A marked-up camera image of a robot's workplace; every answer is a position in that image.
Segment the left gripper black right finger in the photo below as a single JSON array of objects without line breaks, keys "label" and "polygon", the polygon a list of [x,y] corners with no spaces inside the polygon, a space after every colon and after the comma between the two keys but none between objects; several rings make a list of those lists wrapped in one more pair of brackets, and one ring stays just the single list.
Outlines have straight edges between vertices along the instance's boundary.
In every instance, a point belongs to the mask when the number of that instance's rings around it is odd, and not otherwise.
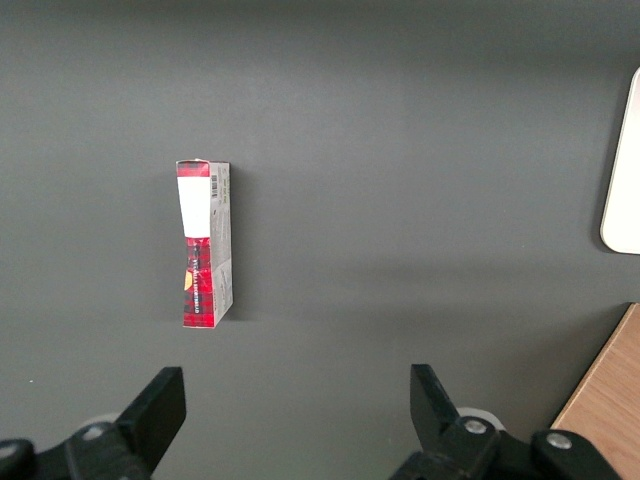
[{"label": "left gripper black right finger", "polygon": [[410,414],[421,449],[393,479],[618,479],[583,436],[547,429],[521,441],[477,415],[455,408],[433,368],[410,370]]}]

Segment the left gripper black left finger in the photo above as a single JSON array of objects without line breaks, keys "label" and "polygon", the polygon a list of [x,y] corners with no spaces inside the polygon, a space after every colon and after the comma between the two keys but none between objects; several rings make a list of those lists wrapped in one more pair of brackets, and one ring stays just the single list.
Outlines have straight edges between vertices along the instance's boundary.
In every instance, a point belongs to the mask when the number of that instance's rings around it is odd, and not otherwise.
[{"label": "left gripper black left finger", "polygon": [[113,421],[95,421],[37,452],[1,441],[3,479],[151,479],[186,418],[183,369],[165,367]]}]

